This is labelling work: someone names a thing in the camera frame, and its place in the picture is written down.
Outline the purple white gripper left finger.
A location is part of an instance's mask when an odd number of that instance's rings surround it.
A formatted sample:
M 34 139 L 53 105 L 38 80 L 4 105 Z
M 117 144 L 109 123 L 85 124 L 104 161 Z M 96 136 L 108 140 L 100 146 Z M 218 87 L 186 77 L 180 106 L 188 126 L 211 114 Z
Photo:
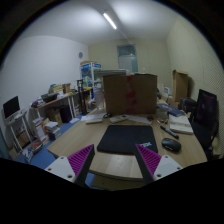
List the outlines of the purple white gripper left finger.
M 86 176 L 94 155 L 94 145 L 91 144 L 68 157 L 59 156 L 46 168 L 46 171 L 78 186 L 85 187 Z

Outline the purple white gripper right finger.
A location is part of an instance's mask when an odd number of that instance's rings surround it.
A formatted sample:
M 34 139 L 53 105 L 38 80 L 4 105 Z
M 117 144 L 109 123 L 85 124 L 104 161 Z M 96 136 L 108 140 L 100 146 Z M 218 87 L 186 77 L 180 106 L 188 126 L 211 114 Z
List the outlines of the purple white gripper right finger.
M 135 146 L 134 154 L 145 184 L 160 180 L 182 169 L 182 166 L 169 155 L 160 156 L 139 144 Z

